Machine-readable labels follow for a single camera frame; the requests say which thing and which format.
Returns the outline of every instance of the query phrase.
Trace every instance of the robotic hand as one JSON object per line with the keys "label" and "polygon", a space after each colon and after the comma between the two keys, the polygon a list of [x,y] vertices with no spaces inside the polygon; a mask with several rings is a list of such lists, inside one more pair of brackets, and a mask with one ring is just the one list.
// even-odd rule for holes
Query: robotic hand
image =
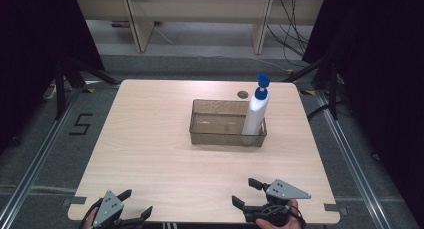
{"label": "robotic hand", "polygon": [[80,224],[80,229],[83,228],[88,215],[98,207],[98,211],[94,217],[93,224],[90,229],[129,229],[129,228],[141,228],[147,218],[150,217],[153,207],[149,207],[146,211],[141,213],[139,218],[122,220],[120,218],[121,213],[124,209],[124,203],[131,196],[131,190],[126,190],[118,196],[115,196],[110,190],[108,190],[103,198],[100,198],[95,202],[90,209],[87,211],[83,220]]}
{"label": "robotic hand", "polygon": [[280,227],[284,226],[289,215],[292,215],[300,221],[301,227],[305,228],[306,222],[299,210],[296,208],[299,214],[292,213],[290,199],[309,199],[311,195],[279,179],[272,184],[266,184],[249,178],[249,186],[263,190],[267,203],[263,206],[245,206],[244,201],[232,196],[233,205],[243,211],[246,222],[255,222],[261,218]]}

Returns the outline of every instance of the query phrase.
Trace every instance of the clear plastic container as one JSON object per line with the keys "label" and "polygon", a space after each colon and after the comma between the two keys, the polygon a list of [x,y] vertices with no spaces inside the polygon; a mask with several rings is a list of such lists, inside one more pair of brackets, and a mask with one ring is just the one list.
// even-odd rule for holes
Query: clear plastic container
{"label": "clear plastic container", "polygon": [[261,147],[265,119],[259,135],[242,135],[248,101],[194,100],[190,123],[192,144]]}

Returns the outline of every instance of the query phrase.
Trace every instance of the white bottle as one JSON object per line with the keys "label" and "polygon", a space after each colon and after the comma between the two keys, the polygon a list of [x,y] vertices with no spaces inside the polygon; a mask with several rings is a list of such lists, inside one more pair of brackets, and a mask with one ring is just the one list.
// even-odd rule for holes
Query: white bottle
{"label": "white bottle", "polygon": [[258,73],[259,87],[256,89],[255,95],[250,99],[242,135],[259,135],[259,129],[261,128],[269,100],[268,90],[266,89],[269,86],[269,82],[270,80],[265,74]]}

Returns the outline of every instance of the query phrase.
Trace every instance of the wooden table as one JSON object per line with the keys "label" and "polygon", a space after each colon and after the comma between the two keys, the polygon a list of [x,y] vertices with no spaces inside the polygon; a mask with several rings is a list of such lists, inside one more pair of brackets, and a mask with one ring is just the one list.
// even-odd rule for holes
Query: wooden table
{"label": "wooden table", "polygon": [[263,205],[263,192],[249,177],[271,183],[279,178],[309,194],[299,200],[310,224],[333,224],[338,212],[327,176],[296,87],[271,83],[265,114],[268,135],[261,148],[192,145],[189,126],[194,99],[240,99],[257,83],[222,81],[126,80],[122,83],[90,162],[76,192],[84,205],[71,205],[68,215],[81,220],[88,208],[110,189],[132,189],[122,218],[138,217],[153,206],[148,221],[243,223],[231,203]]}

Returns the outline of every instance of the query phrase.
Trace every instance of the gray floor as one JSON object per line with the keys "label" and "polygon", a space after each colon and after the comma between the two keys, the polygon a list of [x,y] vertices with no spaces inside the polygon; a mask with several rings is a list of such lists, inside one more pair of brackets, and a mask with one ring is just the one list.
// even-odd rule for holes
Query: gray floor
{"label": "gray floor", "polygon": [[[248,25],[211,23],[161,23],[153,31],[147,51],[135,52],[128,28],[112,28],[110,22],[89,21],[90,29],[107,73],[116,79],[192,79],[255,81],[256,71],[264,71],[273,81],[288,76],[288,70],[300,70],[300,57],[287,50],[268,33],[263,53],[254,55]],[[278,26],[272,26],[284,38]],[[305,37],[311,27],[300,27]],[[298,50],[296,40],[288,43]],[[84,74],[86,80],[98,80]],[[296,82],[300,90],[311,89],[313,75]],[[69,200],[74,195],[84,173],[96,139],[101,132],[110,106],[118,90],[96,84],[92,93],[79,93],[66,118],[50,154],[36,177],[28,196],[11,228],[77,228],[79,222],[67,219]],[[75,92],[67,92],[67,97]],[[316,96],[300,95],[308,114],[319,107]],[[25,129],[19,134],[21,145],[11,145],[0,156],[0,206],[4,207],[30,166],[54,123],[55,101],[40,104]],[[90,124],[84,136],[75,127],[80,122]],[[355,118],[346,105],[338,106],[339,124],[347,137],[370,187],[381,203],[393,228],[419,228],[384,167],[370,157],[369,145]],[[378,228],[371,217],[354,177],[348,168],[340,146],[335,140],[323,113],[310,121],[324,168],[341,211],[341,221],[328,228]],[[179,228],[236,228],[230,225],[180,225]],[[322,228],[308,225],[307,228]]]}

